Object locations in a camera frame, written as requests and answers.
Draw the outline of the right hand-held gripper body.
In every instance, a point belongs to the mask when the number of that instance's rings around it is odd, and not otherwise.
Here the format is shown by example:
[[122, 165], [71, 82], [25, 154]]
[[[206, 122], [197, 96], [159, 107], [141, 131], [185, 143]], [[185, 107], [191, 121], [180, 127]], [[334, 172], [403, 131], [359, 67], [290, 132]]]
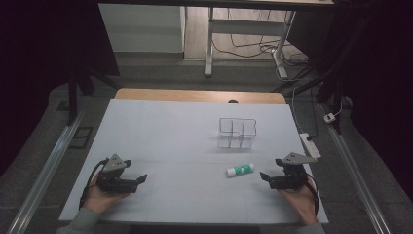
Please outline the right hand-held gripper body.
[[269, 182], [271, 189], [298, 190], [308, 183], [307, 172], [304, 164], [312, 164], [317, 159], [298, 153], [289, 153], [283, 159], [284, 176], [271, 176]]

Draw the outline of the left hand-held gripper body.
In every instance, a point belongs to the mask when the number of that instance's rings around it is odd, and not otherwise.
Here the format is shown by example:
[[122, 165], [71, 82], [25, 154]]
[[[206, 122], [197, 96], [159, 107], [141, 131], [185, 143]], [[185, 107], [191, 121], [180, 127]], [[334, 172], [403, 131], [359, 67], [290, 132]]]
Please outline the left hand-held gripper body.
[[103, 168], [98, 173], [96, 185], [103, 192], [109, 193], [135, 193], [138, 184], [132, 179], [121, 179], [126, 169], [124, 160], [119, 155], [113, 154], [103, 163]]

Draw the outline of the white and green glue stick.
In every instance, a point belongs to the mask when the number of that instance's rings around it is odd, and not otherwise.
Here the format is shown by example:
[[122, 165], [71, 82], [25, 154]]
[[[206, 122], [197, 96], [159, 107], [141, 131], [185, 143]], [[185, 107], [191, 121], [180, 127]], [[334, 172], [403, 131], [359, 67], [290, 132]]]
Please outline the white and green glue stick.
[[245, 174], [250, 174], [254, 170], [255, 170], [255, 165], [252, 164], [252, 163], [248, 163], [248, 164], [228, 168], [226, 170], [226, 176], [228, 178], [231, 178], [231, 177], [234, 177], [234, 176], [241, 176], [241, 175], [245, 175]]

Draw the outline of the clear plastic pen holder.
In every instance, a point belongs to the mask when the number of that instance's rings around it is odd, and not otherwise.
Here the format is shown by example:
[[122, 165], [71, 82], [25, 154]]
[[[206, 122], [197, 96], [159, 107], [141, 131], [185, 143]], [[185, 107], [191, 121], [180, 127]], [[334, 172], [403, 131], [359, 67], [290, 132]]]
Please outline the clear plastic pen holder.
[[255, 119], [220, 118], [218, 146], [250, 149], [257, 135], [256, 124]]

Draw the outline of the person's left hand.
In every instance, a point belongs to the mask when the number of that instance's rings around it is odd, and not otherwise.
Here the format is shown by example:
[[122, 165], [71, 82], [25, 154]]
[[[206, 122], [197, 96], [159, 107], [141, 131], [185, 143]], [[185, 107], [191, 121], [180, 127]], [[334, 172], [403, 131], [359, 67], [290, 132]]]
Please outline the person's left hand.
[[109, 208], [117, 202], [129, 196], [129, 193], [108, 193], [103, 192], [96, 185], [98, 175], [95, 175], [88, 186], [87, 195], [83, 207], [98, 215], [103, 215]]

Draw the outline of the person's right hand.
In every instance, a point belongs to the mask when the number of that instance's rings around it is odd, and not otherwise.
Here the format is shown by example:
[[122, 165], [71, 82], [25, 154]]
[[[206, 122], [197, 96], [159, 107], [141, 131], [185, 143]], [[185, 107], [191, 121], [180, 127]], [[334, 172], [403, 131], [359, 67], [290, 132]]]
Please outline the person's right hand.
[[309, 186], [304, 185], [298, 190], [279, 190], [292, 209], [297, 213], [304, 225], [318, 223], [316, 215], [316, 200], [313, 194], [314, 184], [309, 181]]

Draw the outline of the white power strip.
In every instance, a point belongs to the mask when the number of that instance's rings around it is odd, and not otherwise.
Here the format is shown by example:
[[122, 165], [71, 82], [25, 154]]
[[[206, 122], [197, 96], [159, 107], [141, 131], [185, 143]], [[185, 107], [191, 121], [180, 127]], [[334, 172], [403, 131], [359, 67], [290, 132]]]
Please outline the white power strip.
[[307, 133], [302, 133], [299, 136], [309, 155], [315, 159], [320, 158], [321, 155], [313, 142], [313, 138]]

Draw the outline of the white table mat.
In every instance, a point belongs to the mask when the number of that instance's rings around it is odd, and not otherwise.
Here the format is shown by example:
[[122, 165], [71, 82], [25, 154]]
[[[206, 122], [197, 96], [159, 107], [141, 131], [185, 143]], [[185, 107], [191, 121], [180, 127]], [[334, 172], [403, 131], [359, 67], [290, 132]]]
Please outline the white table mat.
[[[255, 119], [250, 149], [220, 148], [220, 118]], [[107, 221], [152, 224], [281, 224], [299, 218], [260, 177], [279, 176], [275, 159], [304, 151], [286, 104], [112, 100], [60, 215], [71, 220], [93, 167], [118, 154], [131, 160], [123, 176], [147, 175], [112, 207]], [[252, 163], [250, 174], [226, 170]]]

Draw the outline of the black floor socket plate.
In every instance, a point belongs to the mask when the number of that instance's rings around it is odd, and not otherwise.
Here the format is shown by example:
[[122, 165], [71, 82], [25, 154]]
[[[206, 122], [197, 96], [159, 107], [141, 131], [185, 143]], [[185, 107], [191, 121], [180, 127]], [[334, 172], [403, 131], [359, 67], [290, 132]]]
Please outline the black floor socket plate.
[[69, 147], [71, 149], [85, 149], [91, 139], [93, 129], [93, 127], [79, 127], [76, 130]]

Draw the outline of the black metal stand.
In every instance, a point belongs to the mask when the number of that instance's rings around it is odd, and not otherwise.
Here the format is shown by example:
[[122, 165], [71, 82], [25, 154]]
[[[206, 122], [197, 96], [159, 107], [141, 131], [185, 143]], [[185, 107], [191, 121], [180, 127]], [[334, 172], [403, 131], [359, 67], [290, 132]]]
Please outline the black metal stand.
[[78, 101], [77, 101], [77, 89], [86, 96], [91, 96], [95, 87], [92, 78], [96, 78], [99, 81], [105, 83], [109, 87], [119, 90], [122, 86], [104, 75], [102, 72], [97, 71], [89, 66], [83, 66], [75, 68], [68, 80], [68, 92], [69, 92], [69, 114], [67, 125], [71, 126], [75, 118], [78, 116]]

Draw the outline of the wooden table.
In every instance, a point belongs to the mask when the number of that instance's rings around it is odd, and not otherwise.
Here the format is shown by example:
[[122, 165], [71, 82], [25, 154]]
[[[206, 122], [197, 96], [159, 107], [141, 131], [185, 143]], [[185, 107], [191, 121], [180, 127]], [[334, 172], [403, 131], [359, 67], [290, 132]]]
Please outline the wooden table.
[[132, 88], [118, 90], [115, 99], [214, 103], [229, 103], [234, 100], [241, 104], [285, 104], [285, 98], [280, 93]]

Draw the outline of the white cabinet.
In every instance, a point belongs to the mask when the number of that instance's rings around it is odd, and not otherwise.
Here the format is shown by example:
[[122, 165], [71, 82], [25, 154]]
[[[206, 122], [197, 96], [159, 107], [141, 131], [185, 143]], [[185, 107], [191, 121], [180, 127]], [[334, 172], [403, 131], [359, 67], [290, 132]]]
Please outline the white cabinet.
[[115, 52], [184, 52], [184, 7], [99, 4], [99, 9]]

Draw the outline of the aluminium rail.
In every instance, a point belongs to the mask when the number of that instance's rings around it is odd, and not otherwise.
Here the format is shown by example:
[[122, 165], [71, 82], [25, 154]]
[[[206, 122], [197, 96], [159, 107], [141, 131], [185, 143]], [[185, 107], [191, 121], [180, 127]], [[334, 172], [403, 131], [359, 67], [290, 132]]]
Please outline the aluminium rail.
[[376, 199], [368, 188], [356, 161], [353, 158], [346, 141], [331, 125], [327, 125], [328, 131], [337, 147], [337, 150], [342, 158], [344, 166], [355, 186], [358, 197], [364, 205], [367, 215], [377, 234], [394, 234], [388, 222], [386, 221]]
[[25, 233], [84, 115], [85, 110], [80, 110], [78, 115], [72, 121], [72, 123], [63, 129], [43, 169], [34, 181], [33, 186], [31, 187], [27, 196], [25, 197], [12, 224], [6, 231], [6, 234]]

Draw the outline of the white desk frame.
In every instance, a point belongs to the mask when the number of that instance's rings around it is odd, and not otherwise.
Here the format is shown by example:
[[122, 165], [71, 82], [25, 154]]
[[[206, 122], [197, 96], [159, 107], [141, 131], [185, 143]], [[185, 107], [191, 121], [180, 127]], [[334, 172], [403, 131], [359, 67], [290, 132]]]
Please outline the white desk frame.
[[212, 74], [212, 36], [214, 34], [240, 34], [278, 36], [280, 38], [277, 47], [271, 50], [271, 55], [276, 64], [276, 69], [279, 77], [285, 80], [287, 78], [287, 73], [284, 65], [282, 64], [281, 54], [295, 16], [295, 11], [287, 11], [284, 16], [285, 19], [283, 22], [241, 19], [215, 19], [214, 9], [212, 7], [209, 7], [205, 77], [210, 77]]

